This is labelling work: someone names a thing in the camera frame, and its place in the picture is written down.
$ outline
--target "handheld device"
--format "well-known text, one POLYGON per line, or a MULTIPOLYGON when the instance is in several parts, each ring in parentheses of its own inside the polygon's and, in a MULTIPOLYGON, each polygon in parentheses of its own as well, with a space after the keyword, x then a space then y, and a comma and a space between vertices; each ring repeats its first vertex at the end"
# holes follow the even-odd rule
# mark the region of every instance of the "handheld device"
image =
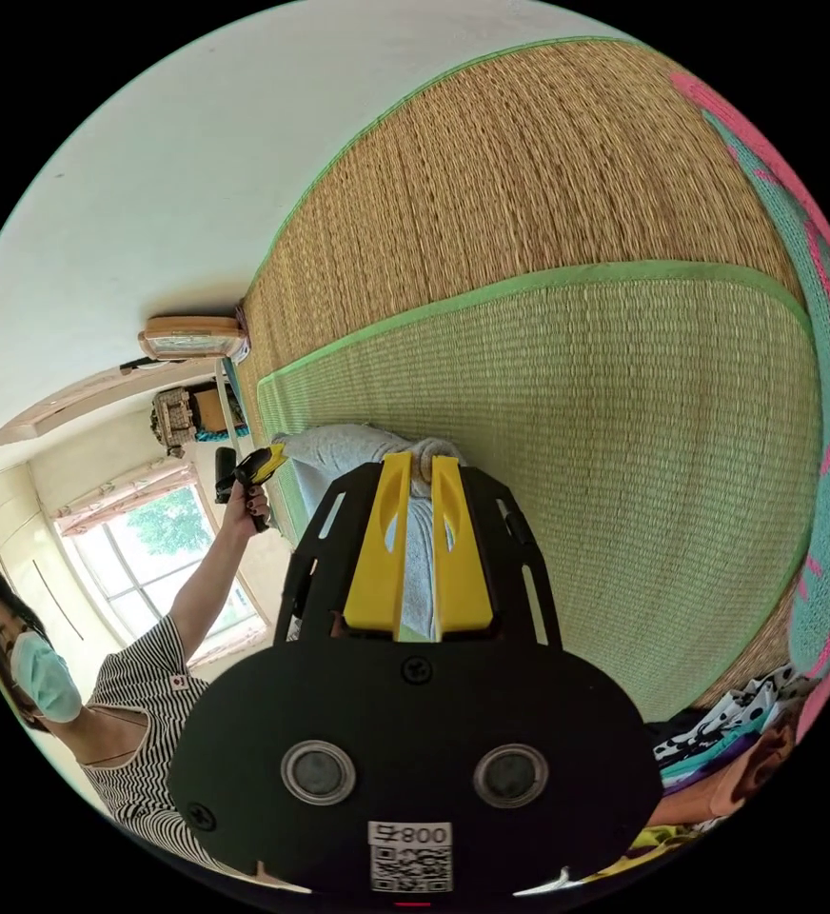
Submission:
MULTIPOLYGON (((238 463, 237 451, 233 447, 219 447, 215 451, 215 503, 227 504, 235 480, 247 490, 251 486, 261 486, 271 479, 272 474, 287 459, 284 450, 284 445, 261 447, 238 463)), ((255 514, 253 523, 257 530, 268 528, 265 519, 255 514)))

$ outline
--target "screw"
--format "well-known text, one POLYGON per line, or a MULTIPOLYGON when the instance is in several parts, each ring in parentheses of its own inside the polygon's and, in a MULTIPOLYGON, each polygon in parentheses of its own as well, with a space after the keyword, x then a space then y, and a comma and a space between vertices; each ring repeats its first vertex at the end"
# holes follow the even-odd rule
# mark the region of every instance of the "screw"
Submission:
POLYGON ((187 807, 187 818, 200 831, 215 830, 215 817, 201 803, 191 803, 187 807))
POLYGON ((423 686, 430 681, 431 664, 424 657, 409 657, 403 663, 403 679, 410 686, 423 686))

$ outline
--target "woman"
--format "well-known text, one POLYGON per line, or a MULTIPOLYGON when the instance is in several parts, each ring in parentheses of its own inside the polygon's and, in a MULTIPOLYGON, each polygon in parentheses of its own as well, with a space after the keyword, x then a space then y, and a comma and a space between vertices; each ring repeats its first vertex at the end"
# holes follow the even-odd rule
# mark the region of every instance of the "woman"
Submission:
POLYGON ((321 426, 298 435, 277 434, 272 443, 283 444, 285 456, 293 462, 308 518, 313 516, 333 480, 361 464, 379 462, 387 454, 407 452, 412 455, 403 625, 433 641, 436 630, 431 461, 437 456, 456 457, 464 465, 459 450, 440 438, 411 442, 390 431, 357 425, 321 426))
MULTIPOLYGON (((168 793, 168 768, 188 714, 207 684, 187 664, 225 605, 266 496, 235 484, 221 529, 170 613, 110 654, 83 702, 44 626, 0 573, 0 678, 28 727, 52 734, 75 757, 111 818, 139 838, 195 863, 212 860, 168 793)), ((265 875, 260 881, 268 882, 265 875)))

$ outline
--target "yellow bracket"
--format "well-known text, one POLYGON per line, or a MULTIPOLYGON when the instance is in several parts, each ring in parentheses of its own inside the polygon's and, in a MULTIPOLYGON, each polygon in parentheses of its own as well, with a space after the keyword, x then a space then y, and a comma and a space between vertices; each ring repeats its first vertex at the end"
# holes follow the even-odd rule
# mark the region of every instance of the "yellow bracket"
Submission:
POLYGON ((455 457, 433 459, 431 501, 437 640, 441 641, 445 632, 484 631, 491 625, 491 600, 455 457))
POLYGON ((259 486, 264 483, 288 458, 283 453, 285 445, 269 445, 269 459, 259 467, 252 477, 252 484, 259 486))
POLYGON ((350 628, 388 631, 392 633, 393 641, 399 641, 403 618, 411 475, 411 454, 386 455, 345 608, 350 628), (394 518, 396 530, 392 548, 387 548, 386 535, 394 518))

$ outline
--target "tree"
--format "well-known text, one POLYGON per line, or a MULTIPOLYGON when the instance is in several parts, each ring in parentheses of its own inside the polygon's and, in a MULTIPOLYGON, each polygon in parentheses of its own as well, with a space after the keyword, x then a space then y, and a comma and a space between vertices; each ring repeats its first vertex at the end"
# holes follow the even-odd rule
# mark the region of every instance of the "tree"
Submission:
POLYGON ((193 493, 178 488, 137 507, 127 515, 127 527, 136 531, 149 555, 198 552, 211 543, 193 493))

